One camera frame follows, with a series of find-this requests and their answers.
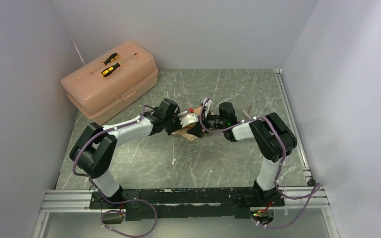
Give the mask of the orange cloth napkin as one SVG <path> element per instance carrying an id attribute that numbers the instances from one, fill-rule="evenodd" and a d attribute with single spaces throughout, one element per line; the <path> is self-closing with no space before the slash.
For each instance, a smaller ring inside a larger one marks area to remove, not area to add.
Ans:
<path id="1" fill-rule="evenodd" d="M 192 110 L 200 116 L 201 107 L 189 108 L 188 110 Z M 193 141 L 196 138 L 203 138 L 207 134 L 207 131 L 201 126 L 200 121 L 198 121 L 197 123 L 176 130 L 171 134 L 174 136 L 182 136 L 189 141 Z"/>

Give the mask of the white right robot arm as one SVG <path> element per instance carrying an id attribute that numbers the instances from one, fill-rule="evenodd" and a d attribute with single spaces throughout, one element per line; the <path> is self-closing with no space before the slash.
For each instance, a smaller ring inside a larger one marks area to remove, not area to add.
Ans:
<path id="1" fill-rule="evenodd" d="M 219 114 L 210 111 L 211 100 L 202 101 L 200 111 L 180 113 L 183 125 L 191 125 L 187 134 L 202 138 L 204 133 L 222 133 L 231 142 L 254 139 L 262 154 L 262 165 L 254 185 L 254 201 L 267 205 L 273 198 L 272 190 L 278 185 L 279 173 L 286 156 L 297 147 L 297 139 L 277 113 L 238 121 L 233 104 L 221 103 Z"/>

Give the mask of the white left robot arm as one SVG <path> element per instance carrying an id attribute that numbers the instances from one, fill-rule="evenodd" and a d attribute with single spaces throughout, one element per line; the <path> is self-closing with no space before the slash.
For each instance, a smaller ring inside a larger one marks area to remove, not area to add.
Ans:
<path id="1" fill-rule="evenodd" d="M 93 122 L 83 131 L 69 157 L 74 162 L 72 172 L 79 176 L 77 168 L 83 170 L 83 177 L 103 194 L 103 202 L 110 208 L 117 208 L 123 201 L 123 188 L 110 172 L 114 150 L 117 146 L 138 138 L 145 138 L 166 131 L 168 134 L 180 129 L 180 108 L 171 99 L 163 99 L 159 106 L 143 111 L 134 119 L 107 127 Z"/>

